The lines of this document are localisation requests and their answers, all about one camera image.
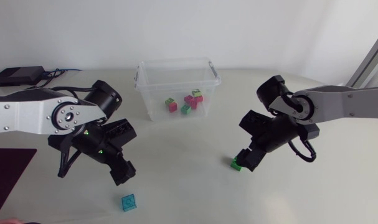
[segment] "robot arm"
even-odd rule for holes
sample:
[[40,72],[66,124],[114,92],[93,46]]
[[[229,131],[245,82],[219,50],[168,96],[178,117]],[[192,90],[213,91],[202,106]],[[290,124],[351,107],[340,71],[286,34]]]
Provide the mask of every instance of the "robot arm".
[[297,123],[303,125],[339,118],[378,118],[378,87],[321,86],[297,91],[291,100],[303,109],[294,110],[281,96],[270,108],[296,118]]
[[0,96],[0,133],[22,131],[63,135],[77,126],[105,117],[96,104],[50,89],[23,90]]
[[[59,90],[69,91],[74,97],[59,93]],[[89,94],[81,100],[75,91]],[[77,157],[84,153],[107,164],[115,184],[120,185],[136,174],[132,163],[124,160],[121,148],[135,138],[136,133],[126,119],[104,123],[121,103],[121,96],[100,80],[91,88],[18,91],[0,96],[0,133],[49,134],[49,145],[61,152],[59,177],[64,177]],[[71,147],[77,151],[69,159]]]
[[[252,142],[240,151],[236,163],[251,171],[266,153],[286,143],[304,161],[313,162],[316,152],[309,140],[319,135],[316,123],[339,118],[378,118],[378,88],[321,86],[292,93],[277,75],[259,87],[257,96],[275,117],[250,111],[240,122],[240,127],[252,135]],[[292,143],[297,136],[310,157],[300,153]]]

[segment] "green block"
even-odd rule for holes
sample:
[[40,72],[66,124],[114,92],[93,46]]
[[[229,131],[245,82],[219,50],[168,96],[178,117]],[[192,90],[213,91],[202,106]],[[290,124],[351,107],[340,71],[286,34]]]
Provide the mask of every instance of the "green block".
[[182,106],[181,111],[182,111],[182,113],[184,113],[184,114],[189,114],[190,111],[191,111],[191,106],[189,106],[189,105],[184,105],[184,106]]
[[193,94],[194,97],[201,96],[201,91],[199,89],[195,89],[191,91],[191,94]]
[[170,103],[174,103],[175,100],[172,98],[168,98],[168,100],[165,101],[165,105],[169,105]]
[[236,169],[237,171],[240,171],[241,167],[236,164],[236,160],[237,160],[237,157],[234,157],[234,159],[233,159],[232,163],[230,164],[230,166],[233,167],[234,169]]

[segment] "lego brick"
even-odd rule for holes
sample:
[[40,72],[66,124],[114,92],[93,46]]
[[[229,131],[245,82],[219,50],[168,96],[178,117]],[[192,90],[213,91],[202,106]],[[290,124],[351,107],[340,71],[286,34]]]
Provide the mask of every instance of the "lego brick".
[[204,98],[202,96],[197,96],[197,97],[195,97],[195,99],[197,100],[197,102],[203,102],[204,101]]
[[231,167],[233,167],[235,170],[240,171],[241,167],[236,164],[237,157],[234,157],[232,163],[230,164]]
[[184,106],[182,106],[181,111],[182,111],[182,113],[184,113],[184,114],[189,114],[190,111],[191,111],[191,106],[189,106],[189,105],[184,105]]
[[173,102],[168,104],[168,109],[170,113],[177,111],[177,103]]
[[190,101],[190,106],[192,109],[197,109],[197,100],[194,98],[192,101]]
[[195,89],[191,91],[194,97],[202,96],[201,91],[199,89]]
[[124,212],[136,208],[135,196],[133,194],[122,198],[122,209]]
[[184,97],[184,101],[187,103],[187,104],[190,104],[191,101],[194,100],[194,97],[189,95],[189,96],[185,96]]
[[168,99],[165,101],[165,105],[169,105],[170,103],[175,103],[175,100],[172,99],[172,98],[168,98]]

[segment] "plastic storage box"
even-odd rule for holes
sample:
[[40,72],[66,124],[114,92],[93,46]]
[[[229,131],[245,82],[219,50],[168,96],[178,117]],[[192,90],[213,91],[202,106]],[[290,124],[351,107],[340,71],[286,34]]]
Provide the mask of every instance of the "plastic storage box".
[[[136,71],[135,89],[140,91],[152,121],[207,116],[220,77],[209,58],[180,58],[141,62]],[[202,102],[190,111],[181,108],[185,97],[200,90]],[[174,99],[177,110],[170,112],[166,100]]]

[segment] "table surface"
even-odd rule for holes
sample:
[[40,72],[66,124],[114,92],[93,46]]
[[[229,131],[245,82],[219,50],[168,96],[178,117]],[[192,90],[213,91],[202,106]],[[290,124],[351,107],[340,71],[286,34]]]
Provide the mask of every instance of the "table surface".
[[[152,122],[134,70],[68,72],[49,86],[88,87],[108,82],[123,97],[112,121],[127,118],[138,135],[123,148],[137,169],[115,186],[106,165],[80,156],[64,179],[59,151],[47,136],[0,134],[0,147],[38,148],[0,212],[40,223],[378,223],[378,119],[339,119],[319,124],[309,164],[286,145],[250,172],[230,168],[250,144],[239,127],[255,110],[267,114],[255,91],[273,72],[219,70],[222,84],[206,118]],[[291,91],[321,85],[283,76]],[[121,210],[134,194],[138,208]]]

